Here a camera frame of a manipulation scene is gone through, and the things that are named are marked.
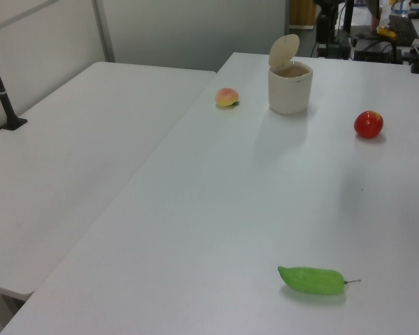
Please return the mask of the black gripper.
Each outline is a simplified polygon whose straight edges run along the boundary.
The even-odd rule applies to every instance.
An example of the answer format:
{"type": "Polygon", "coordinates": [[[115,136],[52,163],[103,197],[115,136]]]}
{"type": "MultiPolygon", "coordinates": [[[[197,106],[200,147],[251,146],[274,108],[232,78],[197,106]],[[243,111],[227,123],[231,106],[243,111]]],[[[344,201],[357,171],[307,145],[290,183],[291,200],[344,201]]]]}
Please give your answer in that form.
{"type": "MultiPolygon", "coordinates": [[[[320,57],[320,43],[331,43],[335,38],[337,18],[319,14],[316,19],[316,57],[320,57]]],[[[328,57],[328,44],[322,45],[322,57],[328,57]]]]}

